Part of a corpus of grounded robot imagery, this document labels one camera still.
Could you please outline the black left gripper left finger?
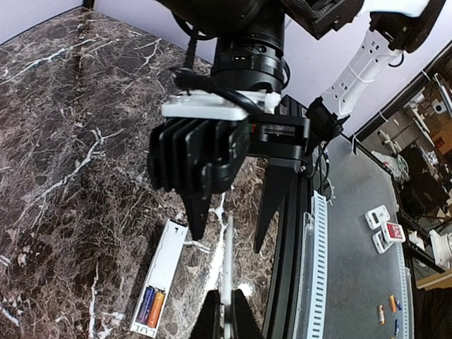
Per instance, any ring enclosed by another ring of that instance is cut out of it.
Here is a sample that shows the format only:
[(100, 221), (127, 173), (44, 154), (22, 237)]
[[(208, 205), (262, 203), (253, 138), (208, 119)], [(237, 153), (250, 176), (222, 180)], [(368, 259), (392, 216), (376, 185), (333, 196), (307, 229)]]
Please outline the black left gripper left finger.
[(204, 299), (189, 338), (221, 339), (222, 334), (223, 329), (220, 324), (220, 293), (218, 290), (210, 290), (206, 294), (206, 298)]

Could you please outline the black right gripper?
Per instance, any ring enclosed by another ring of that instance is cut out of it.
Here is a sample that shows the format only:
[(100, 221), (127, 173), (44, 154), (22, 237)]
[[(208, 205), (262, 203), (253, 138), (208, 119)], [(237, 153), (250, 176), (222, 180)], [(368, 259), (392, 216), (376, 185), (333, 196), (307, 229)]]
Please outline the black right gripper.
[(249, 115), (247, 155), (270, 158), (263, 178), (254, 237), (254, 252), (261, 250), (268, 226), (293, 181), (293, 162), (311, 166), (307, 146), (311, 121), (279, 114)]

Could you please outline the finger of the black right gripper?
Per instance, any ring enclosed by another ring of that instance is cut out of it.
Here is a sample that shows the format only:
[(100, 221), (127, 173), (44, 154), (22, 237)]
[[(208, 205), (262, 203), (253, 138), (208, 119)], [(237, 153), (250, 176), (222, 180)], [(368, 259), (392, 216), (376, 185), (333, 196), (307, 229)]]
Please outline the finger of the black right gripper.
[(193, 240), (198, 241), (203, 238), (212, 192), (203, 193), (180, 193), (189, 224), (189, 230)]

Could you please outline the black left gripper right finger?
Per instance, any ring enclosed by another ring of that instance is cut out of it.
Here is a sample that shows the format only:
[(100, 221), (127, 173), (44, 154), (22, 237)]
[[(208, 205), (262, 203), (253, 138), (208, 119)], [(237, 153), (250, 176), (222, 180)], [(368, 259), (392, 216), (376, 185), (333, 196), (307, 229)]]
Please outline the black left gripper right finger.
[(235, 339), (263, 339), (251, 308), (240, 289), (232, 293), (232, 337)]

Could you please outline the white remote battery cover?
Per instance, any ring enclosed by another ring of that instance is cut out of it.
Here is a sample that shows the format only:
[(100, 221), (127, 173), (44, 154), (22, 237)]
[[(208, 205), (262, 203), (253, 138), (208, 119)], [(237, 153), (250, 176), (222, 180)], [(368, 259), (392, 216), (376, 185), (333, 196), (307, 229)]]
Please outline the white remote battery cover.
[(229, 214), (227, 219), (227, 228), (225, 231), (225, 254), (222, 267), (222, 290), (221, 305), (223, 306), (223, 338), (232, 338), (232, 275), (233, 275), (233, 238), (234, 238), (234, 220), (233, 215)]

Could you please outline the orange AAA battery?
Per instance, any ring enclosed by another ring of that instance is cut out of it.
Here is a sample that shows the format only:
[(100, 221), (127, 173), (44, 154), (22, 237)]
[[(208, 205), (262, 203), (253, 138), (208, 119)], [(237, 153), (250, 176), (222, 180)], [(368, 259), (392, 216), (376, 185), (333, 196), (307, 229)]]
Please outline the orange AAA battery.
[(155, 328), (157, 326), (164, 300), (165, 293), (163, 291), (156, 290), (151, 298), (148, 319), (146, 322), (146, 325), (149, 328)]

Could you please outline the blue AAA battery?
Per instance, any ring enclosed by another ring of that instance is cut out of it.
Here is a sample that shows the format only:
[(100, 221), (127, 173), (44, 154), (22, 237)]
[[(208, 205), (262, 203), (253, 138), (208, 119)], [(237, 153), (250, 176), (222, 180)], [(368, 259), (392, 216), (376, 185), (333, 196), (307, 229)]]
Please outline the blue AAA battery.
[(138, 316), (136, 321), (142, 324), (147, 324), (150, 311), (154, 302), (156, 291), (153, 287), (147, 286), (143, 296), (143, 300), (140, 305)]

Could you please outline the white small timer device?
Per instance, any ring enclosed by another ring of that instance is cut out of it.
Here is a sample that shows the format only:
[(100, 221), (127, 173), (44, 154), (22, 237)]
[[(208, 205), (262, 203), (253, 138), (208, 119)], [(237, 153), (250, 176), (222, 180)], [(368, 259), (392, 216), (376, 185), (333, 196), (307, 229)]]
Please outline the white small timer device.
[(391, 219), (385, 205), (381, 205), (377, 208), (373, 208), (367, 211), (364, 216), (371, 230), (379, 228), (380, 226), (382, 226), (382, 224), (388, 222)]

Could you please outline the white small device lower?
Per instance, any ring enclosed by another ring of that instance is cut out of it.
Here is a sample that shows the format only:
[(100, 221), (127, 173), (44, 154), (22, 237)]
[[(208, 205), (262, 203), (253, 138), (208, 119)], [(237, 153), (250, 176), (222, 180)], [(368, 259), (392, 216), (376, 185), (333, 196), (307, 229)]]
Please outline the white small device lower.
[(386, 240), (381, 230), (372, 236), (372, 241), (378, 254), (384, 254), (393, 245), (393, 242)]

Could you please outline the red white small device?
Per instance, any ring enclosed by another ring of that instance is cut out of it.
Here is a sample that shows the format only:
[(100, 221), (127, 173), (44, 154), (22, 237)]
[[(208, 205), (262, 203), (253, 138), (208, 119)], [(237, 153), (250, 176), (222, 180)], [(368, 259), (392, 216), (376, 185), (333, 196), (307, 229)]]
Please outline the red white small device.
[(393, 222), (385, 222), (382, 233), (387, 242), (403, 243), (406, 241), (405, 233), (401, 225)]

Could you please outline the loose yellow battery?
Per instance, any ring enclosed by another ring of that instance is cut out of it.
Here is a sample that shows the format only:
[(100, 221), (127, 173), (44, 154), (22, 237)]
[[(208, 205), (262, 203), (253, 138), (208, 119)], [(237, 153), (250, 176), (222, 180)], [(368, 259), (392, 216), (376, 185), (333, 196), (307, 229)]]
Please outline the loose yellow battery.
[(384, 310), (382, 305), (378, 305), (378, 317), (379, 317), (379, 323), (381, 325), (385, 324), (385, 316), (384, 316)]

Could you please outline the loose orange battery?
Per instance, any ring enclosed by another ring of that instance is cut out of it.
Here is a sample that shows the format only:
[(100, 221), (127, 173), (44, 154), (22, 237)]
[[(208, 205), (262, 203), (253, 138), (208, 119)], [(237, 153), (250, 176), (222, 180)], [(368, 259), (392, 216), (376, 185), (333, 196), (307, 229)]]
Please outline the loose orange battery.
[(390, 303), (390, 306), (391, 306), (391, 312), (392, 313), (396, 313), (397, 310), (398, 310), (398, 307), (396, 305), (395, 297), (393, 295), (389, 296), (389, 303)]

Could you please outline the black front table rail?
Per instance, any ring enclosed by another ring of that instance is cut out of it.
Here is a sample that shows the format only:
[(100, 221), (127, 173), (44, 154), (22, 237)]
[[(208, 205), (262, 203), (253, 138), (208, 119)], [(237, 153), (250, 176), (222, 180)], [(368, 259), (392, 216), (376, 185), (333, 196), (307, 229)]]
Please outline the black front table rail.
[[(286, 98), (282, 105), (287, 109), (285, 115), (303, 117), (294, 99)], [(278, 228), (263, 320), (264, 338), (300, 338), (303, 334), (304, 218), (311, 210), (313, 190), (307, 179), (311, 169), (312, 157), (310, 167), (293, 162), (293, 181), (274, 214), (278, 216)]]

